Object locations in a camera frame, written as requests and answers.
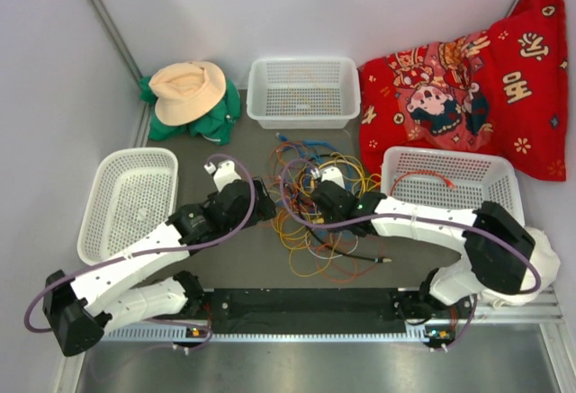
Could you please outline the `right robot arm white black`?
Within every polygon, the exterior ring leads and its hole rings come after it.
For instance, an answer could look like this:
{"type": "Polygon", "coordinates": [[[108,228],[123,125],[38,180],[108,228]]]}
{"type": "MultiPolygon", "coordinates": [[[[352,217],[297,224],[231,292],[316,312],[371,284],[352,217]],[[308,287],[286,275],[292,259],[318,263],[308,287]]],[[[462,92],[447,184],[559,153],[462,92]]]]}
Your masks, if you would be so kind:
{"type": "Polygon", "coordinates": [[[325,223],[358,237],[403,237],[458,253],[457,262],[432,272],[423,286],[419,303],[431,317],[472,295],[495,307],[523,306],[560,269],[545,233],[521,225],[494,201],[475,210],[441,209],[380,192],[356,197],[334,182],[320,183],[311,199],[325,223]]]}

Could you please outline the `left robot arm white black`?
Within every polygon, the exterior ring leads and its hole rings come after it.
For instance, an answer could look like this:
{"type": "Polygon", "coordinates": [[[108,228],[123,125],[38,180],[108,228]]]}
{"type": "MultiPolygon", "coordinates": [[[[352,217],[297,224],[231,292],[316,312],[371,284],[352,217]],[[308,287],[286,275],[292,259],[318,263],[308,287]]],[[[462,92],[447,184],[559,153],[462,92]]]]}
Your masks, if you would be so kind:
{"type": "Polygon", "coordinates": [[[235,180],[200,204],[186,204],[141,240],[76,277],[47,277],[42,311],[66,357],[111,332],[155,317],[196,317],[204,305],[197,276],[178,272],[145,286],[154,273],[215,246],[234,230],[273,219],[276,207],[261,180],[235,180]]]}

